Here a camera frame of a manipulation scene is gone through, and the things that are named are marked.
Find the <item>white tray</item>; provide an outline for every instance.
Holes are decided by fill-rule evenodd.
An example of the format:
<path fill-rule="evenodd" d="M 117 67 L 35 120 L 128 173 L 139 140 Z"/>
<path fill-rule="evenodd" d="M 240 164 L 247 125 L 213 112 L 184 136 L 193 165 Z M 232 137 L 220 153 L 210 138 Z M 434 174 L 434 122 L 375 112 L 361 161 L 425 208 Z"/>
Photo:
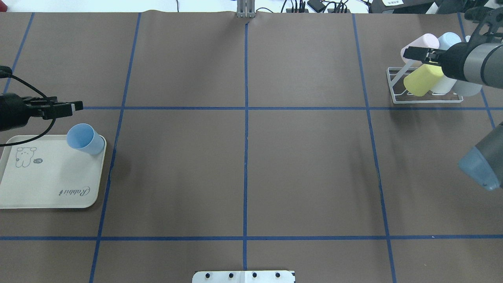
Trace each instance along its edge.
<path fill-rule="evenodd" d="M 31 137 L 17 135 L 8 143 Z M 0 208 L 89 207 L 98 198 L 104 160 L 105 150 L 89 155 L 72 149 L 66 135 L 45 135 L 5 147 L 0 159 Z"/>

